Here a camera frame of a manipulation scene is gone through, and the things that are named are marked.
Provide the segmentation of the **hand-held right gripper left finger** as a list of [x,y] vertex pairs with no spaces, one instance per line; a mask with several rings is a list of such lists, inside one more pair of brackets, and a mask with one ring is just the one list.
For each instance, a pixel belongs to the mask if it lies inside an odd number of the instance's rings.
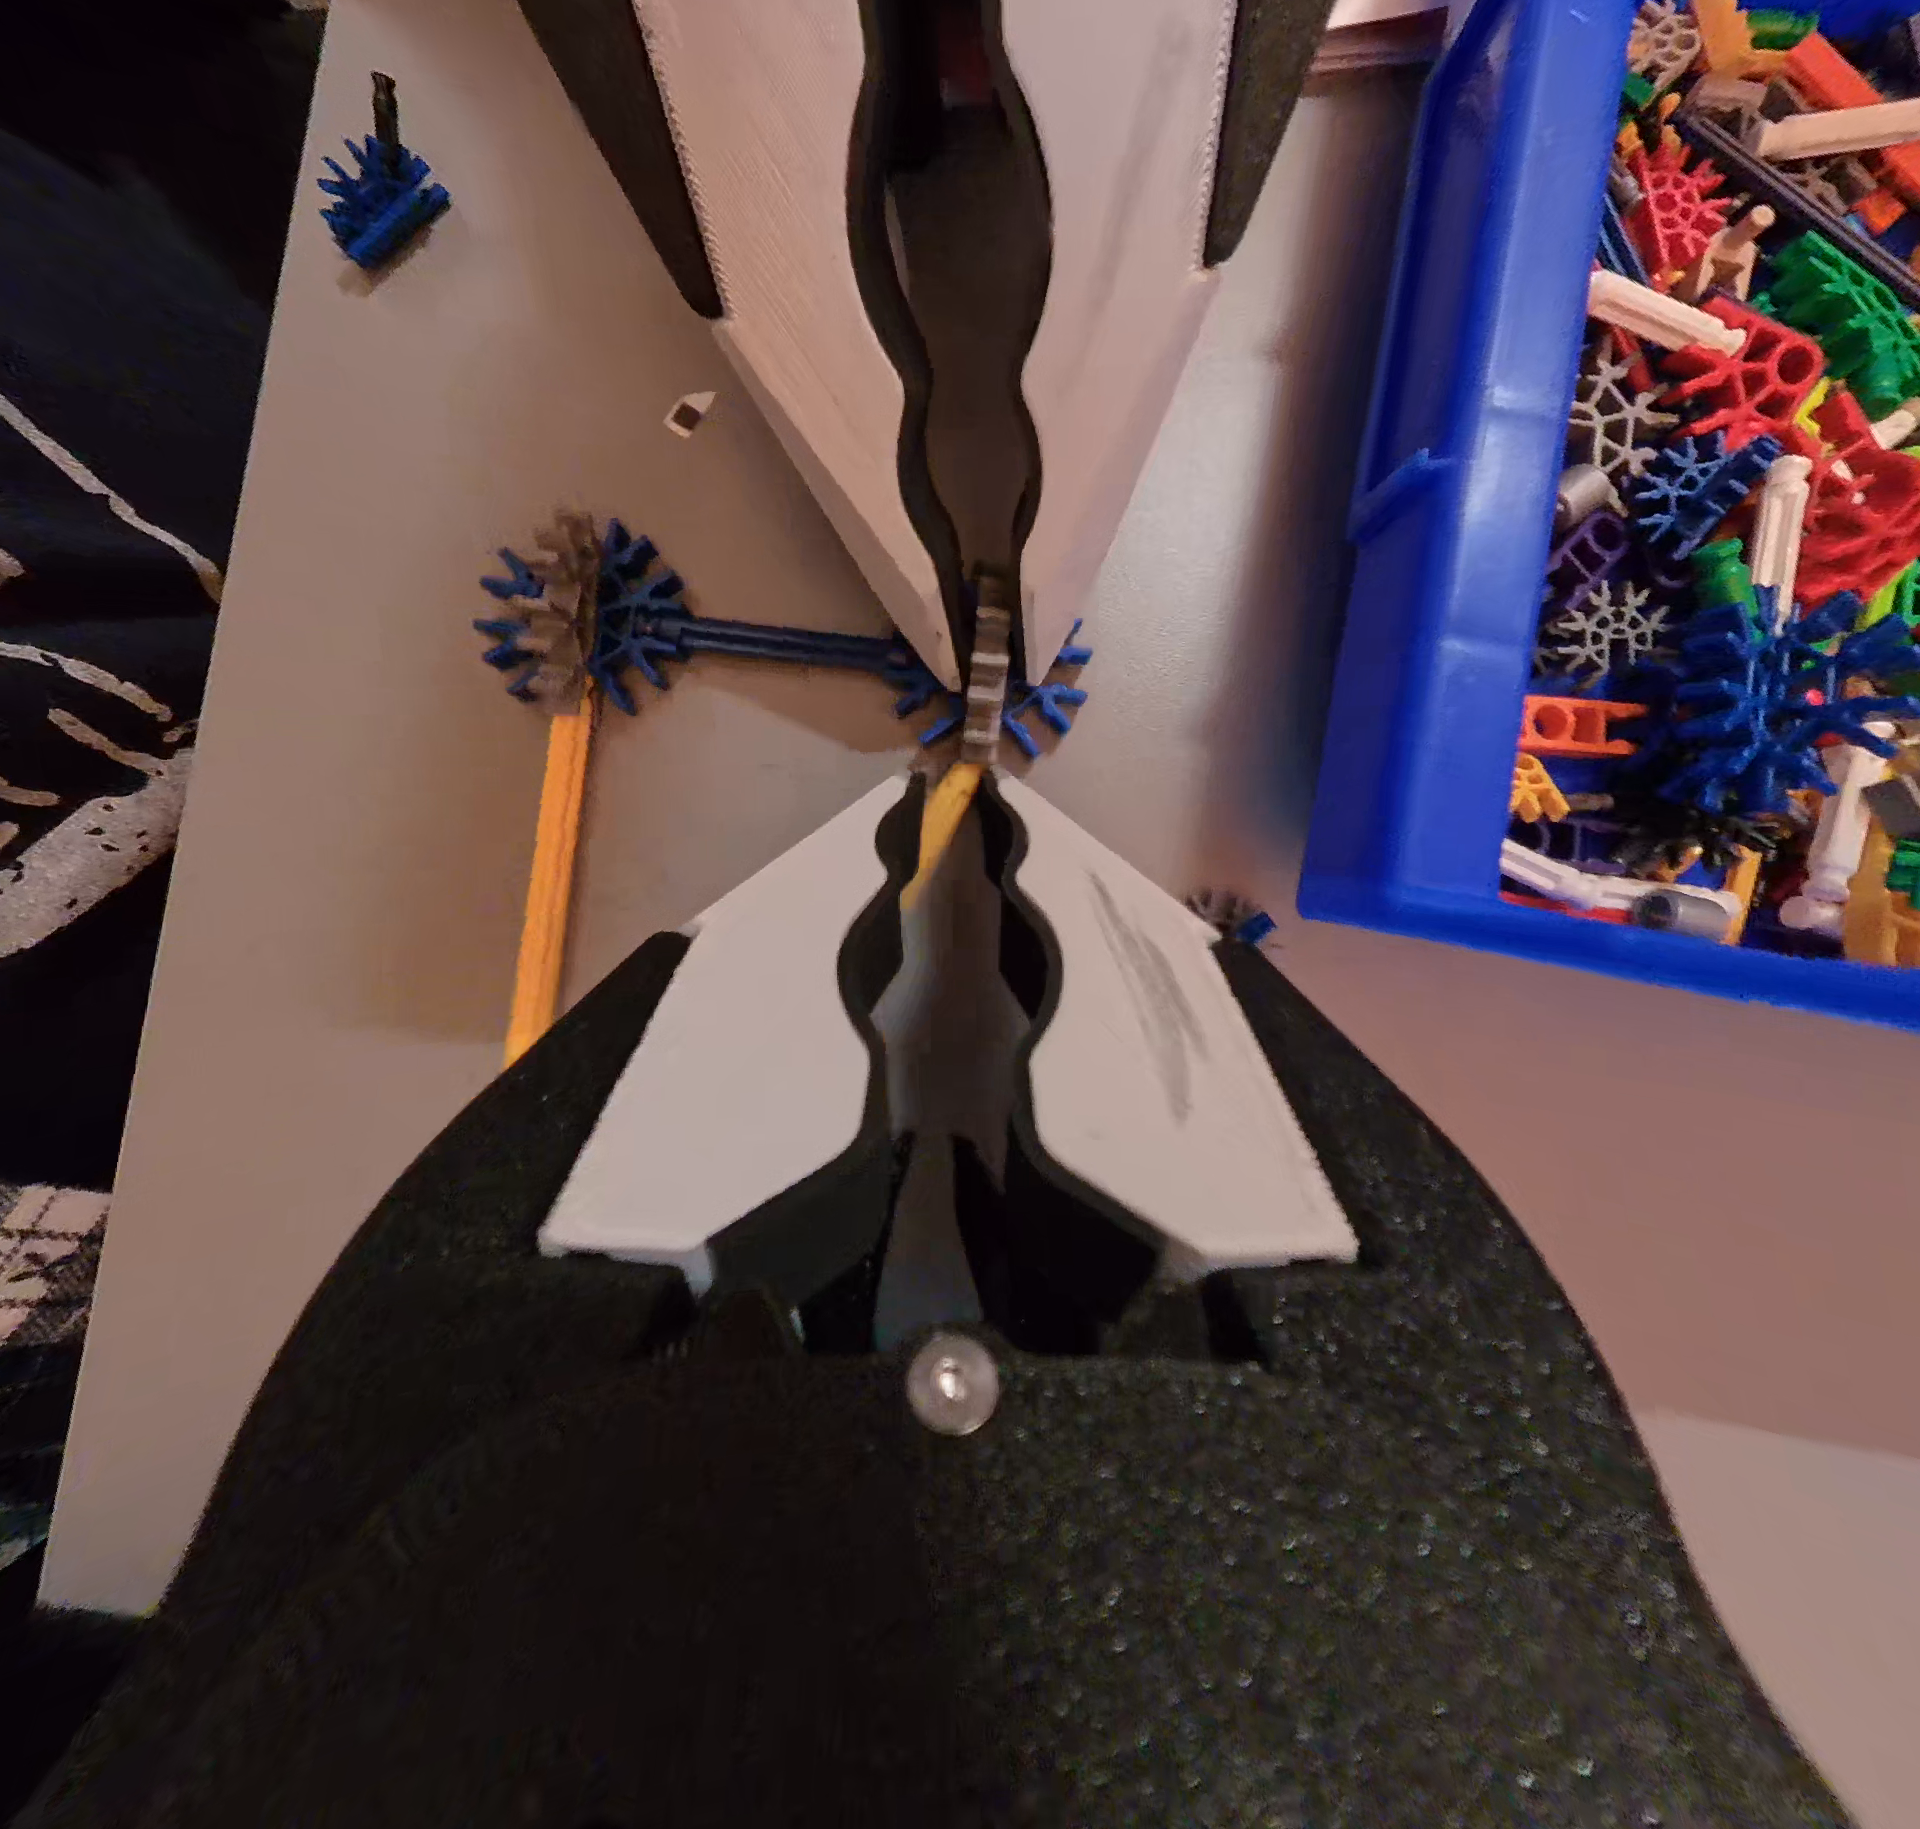
[[544,1216],[544,1257],[789,1310],[872,1266],[896,1199],[876,1004],[902,965],[924,780],[896,775],[665,934],[676,950]]

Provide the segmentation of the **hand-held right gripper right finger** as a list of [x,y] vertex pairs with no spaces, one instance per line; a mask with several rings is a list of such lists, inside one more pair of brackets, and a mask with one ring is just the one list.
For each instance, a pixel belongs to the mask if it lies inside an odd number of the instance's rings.
[[1017,1262],[1094,1325],[1153,1288],[1356,1266],[1230,940],[1022,780],[989,777],[974,808],[1023,1017],[1005,1139]]

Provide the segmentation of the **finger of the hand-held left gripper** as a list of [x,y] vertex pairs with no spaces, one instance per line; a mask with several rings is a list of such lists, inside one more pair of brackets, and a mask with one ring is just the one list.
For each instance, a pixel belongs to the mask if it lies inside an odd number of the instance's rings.
[[1028,663],[1060,653],[1214,292],[1203,261],[1238,0],[995,0],[1037,138],[1049,261],[1019,396],[1038,449],[1019,547]]
[[629,0],[715,338],[881,609],[946,688],[969,627],[930,367],[884,214],[879,0]]

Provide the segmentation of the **yellow toy rod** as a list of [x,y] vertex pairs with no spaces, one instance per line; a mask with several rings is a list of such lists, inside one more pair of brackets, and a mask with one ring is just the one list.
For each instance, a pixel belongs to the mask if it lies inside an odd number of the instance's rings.
[[920,810],[915,874],[900,891],[902,914],[919,905],[928,894],[962,821],[973,808],[985,774],[988,770],[978,763],[956,761],[939,781],[928,789]]
[[513,1067],[546,1034],[559,1013],[595,721],[595,692],[584,685],[579,703],[548,723],[509,1019],[503,1034],[503,1069]]

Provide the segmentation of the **blue and grey connector hub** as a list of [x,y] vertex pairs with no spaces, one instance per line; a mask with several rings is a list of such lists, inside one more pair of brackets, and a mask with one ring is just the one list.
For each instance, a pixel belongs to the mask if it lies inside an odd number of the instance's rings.
[[480,580],[489,611],[470,620],[482,659],[507,694],[546,715],[599,694],[635,715],[629,676],[665,688],[690,611],[680,579],[618,520],[560,507],[525,550],[501,549]]
[[994,765],[1006,746],[1038,761],[1044,740],[1065,739],[1088,700],[1082,673],[1093,648],[1079,641],[1082,620],[1074,620],[1062,648],[1032,680],[1017,648],[1010,580],[994,567],[977,569],[963,579],[962,600],[973,609],[963,680],[949,688],[898,639],[883,670],[896,713],[924,719],[924,747],[956,740],[956,759],[969,765]]

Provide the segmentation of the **blue toy rod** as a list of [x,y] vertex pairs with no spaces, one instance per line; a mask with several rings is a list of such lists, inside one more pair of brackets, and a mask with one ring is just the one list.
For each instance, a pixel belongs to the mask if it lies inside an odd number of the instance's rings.
[[685,656],[715,653],[792,667],[830,667],[870,674],[900,674],[915,668],[913,648],[898,637],[830,633],[763,623],[690,617],[676,632]]

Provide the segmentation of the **blue connector with black rod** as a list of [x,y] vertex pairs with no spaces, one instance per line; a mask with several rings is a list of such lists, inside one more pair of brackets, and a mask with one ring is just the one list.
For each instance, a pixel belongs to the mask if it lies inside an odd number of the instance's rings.
[[401,133],[395,79],[370,70],[370,129],[344,138],[344,161],[323,159],[320,219],[335,251],[373,276],[402,257],[450,211],[450,193]]

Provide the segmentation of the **blue plastic bin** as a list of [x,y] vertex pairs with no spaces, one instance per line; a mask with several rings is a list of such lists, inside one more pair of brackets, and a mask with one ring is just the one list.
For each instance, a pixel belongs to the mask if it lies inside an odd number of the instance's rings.
[[[1765,0],[1850,33],[1915,0]],[[1412,138],[1299,909],[1548,969],[1914,1033],[1915,975],[1499,900],[1495,851],[1641,0],[1475,0]]]

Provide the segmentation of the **dark printed cloth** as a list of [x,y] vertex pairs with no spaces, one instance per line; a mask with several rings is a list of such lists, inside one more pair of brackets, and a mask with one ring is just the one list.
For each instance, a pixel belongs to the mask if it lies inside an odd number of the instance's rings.
[[2,0],[9,1190],[113,1184],[320,35]]

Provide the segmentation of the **plaid cloth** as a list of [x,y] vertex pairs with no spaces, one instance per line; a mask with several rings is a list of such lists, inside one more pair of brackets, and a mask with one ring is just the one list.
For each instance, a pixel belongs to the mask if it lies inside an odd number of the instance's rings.
[[50,1526],[111,1192],[2,1189],[2,1568]]

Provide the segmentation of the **pile of colourful toy pieces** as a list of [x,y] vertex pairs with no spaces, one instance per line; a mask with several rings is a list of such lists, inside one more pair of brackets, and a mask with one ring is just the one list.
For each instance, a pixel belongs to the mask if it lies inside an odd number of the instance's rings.
[[1915,17],[1645,0],[1499,900],[1917,963]]

